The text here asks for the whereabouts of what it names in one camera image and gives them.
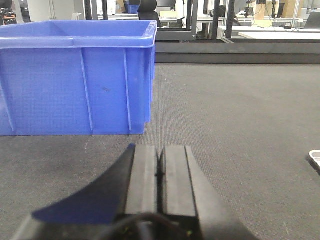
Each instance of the white table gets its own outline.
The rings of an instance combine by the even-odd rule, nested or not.
[[[320,40],[320,32],[239,32],[239,35],[247,39],[296,39],[296,40]]]
[[[217,38],[222,39],[227,30],[226,26],[219,26],[217,32]],[[233,26],[232,27],[232,36],[235,37],[240,35],[240,32],[277,32],[277,33],[320,33],[320,29],[302,29],[302,28],[291,28],[284,29],[283,27],[259,27],[259,26]]]

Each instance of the desk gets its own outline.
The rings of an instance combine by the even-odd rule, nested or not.
[[[320,40],[320,32],[239,32],[239,35],[247,39],[297,39]]]
[[[217,32],[217,38],[222,39],[225,35],[225,31],[227,30],[226,26],[219,26]],[[284,29],[283,27],[267,27],[262,28],[258,26],[233,26],[232,27],[232,36],[239,36],[240,32],[277,32],[277,33],[320,33],[320,29],[302,29],[302,28],[291,28]]]
[[[102,20],[103,16],[99,15],[98,20]],[[161,23],[177,23],[175,17],[159,17]],[[139,20],[137,14],[118,13],[115,15],[108,15],[108,20]]]

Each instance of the cardboard box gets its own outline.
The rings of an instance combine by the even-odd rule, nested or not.
[[[116,11],[117,14],[123,14],[126,12],[124,0],[116,0]]]
[[[282,17],[285,19],[292,19],[295,14],[296,0],[281,0],[281,3],[284,4]],[[300,15],[303,5],[304,0],[300,0],[297,17]]]

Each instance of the wall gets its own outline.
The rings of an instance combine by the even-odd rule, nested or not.
[[[82,0],[27,0],[32,22],[46,21],[50,19],[71,20],[73,13],[82,13],[80,19],[84,19],[84,7]],[[54,11],[51,14],[50,1]]]
[[[28,0],[28,6],[32,22],[49,20],[49,0]]]

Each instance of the blue plastic crate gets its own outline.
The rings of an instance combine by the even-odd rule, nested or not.
[[[128,4],[128,14],[138,14],[139,5]]]
[[[0,28],[0,135],[142,134],[151,118],[155,21]]]

